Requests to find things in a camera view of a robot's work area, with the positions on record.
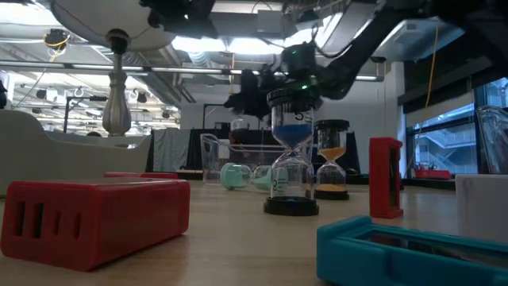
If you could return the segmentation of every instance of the orange sand hourglass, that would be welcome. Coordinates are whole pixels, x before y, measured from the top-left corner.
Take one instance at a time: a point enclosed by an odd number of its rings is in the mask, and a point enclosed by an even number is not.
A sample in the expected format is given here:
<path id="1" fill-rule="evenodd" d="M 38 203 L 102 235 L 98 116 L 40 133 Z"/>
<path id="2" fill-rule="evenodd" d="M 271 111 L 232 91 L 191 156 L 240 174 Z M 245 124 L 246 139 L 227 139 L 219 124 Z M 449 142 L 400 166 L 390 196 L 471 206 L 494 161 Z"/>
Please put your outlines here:
<path id="1" fill-rule="evenodd" d="M 316 174 L 316 199 L 349 199 L 346 191 L 346 172 L 336 160 L 346 152 L 346 131 L 349 122 L 345 120 L 321 120 L 316 122 L 317 149 L 326 159 Z"/>

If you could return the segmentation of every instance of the blue sand hourglass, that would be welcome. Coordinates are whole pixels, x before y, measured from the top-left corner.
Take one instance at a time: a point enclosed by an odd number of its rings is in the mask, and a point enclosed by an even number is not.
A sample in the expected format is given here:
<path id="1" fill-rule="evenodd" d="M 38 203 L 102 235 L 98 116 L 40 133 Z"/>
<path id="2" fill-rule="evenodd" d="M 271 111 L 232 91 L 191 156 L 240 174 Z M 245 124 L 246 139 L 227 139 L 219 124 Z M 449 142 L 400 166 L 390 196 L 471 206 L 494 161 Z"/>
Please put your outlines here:
<path id="1" fill-rule="evenodd" d="M 313 137 L 315 97 L 305 89 L 268 94 L 271 133 L 286 152 L 271 166 L 271 193 L 264 211 L 273 215 L 317 215 L 314 168 L 302 148 Z"/>

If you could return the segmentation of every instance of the red block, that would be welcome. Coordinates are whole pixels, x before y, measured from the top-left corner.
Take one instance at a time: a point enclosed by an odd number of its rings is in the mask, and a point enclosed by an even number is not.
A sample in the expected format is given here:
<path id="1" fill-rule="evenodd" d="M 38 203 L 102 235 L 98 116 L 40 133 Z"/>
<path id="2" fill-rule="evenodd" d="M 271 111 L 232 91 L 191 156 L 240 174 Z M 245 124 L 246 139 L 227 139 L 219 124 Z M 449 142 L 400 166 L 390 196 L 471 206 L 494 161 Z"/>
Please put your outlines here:
<path id="1" fill-rule="evenodd" d="M 7 257 L 88 271 L 187 231 L 185 180 L 13 182 L 0 246 Z"/>
<path id="2" fill-rule="evenodd" d="M 129 173 L 129 172 L 107 172 L 105 178 L 131 177 L 131 178 L 155 178 L 155 179 L 178 179 L 177 173 Z"/>
<path id="3" fill-rule="evenodd" d="M 398 161 L 402 142 L 389 137 L 371 138 L 369 145 L 369 204 L 373 218 L 397 218 L 400 208 Z"/>
<path id="4" fill-rule="evenodd" d="M 418 179 L 451 180 L 452 173 L 447 170 L 414 170 L 414 177 Z"/>

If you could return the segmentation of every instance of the white chair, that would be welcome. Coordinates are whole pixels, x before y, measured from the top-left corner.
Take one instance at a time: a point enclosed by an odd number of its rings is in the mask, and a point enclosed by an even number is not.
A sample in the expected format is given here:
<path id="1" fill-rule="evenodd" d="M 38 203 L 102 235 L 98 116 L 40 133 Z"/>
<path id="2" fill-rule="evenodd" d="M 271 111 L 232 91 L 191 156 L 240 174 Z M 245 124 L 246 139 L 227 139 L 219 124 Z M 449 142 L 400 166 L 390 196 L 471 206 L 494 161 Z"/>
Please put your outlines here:
<path id="1" fill-rule="evenodd" d="M 56 141 L 32 115 L 0 110 L 0 195 L 14 180 L 91 179 L 105 172 L 144 172 L 150 140 L 147 136 L 134 149 Z"/>

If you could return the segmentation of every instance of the orange sand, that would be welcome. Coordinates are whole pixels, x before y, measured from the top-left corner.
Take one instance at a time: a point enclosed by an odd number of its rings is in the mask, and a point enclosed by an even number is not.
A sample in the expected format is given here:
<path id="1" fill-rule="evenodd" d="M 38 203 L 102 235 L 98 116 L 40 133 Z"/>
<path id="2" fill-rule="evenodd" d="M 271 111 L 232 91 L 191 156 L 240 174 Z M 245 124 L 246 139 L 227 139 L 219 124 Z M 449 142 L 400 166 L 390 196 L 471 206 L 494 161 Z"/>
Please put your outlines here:
<path id="1" fill-rule="evenodd" d="M 306 186 L 307 191 L 310 191 L 310 185 Z M 319 184 L 316 186 L 316 191 L 346 191 L 344 186 L 337 186 L 334 184 Z"/>
<path id="2" fill-rule="evenodd" d="M 342 156 L 346 152 L 346 148 L 344 147 L 336 147 L 336 148 L 326 148 L 320 149 L 319 153 L 326 160 L 336 160 L 338 157 Z"/>

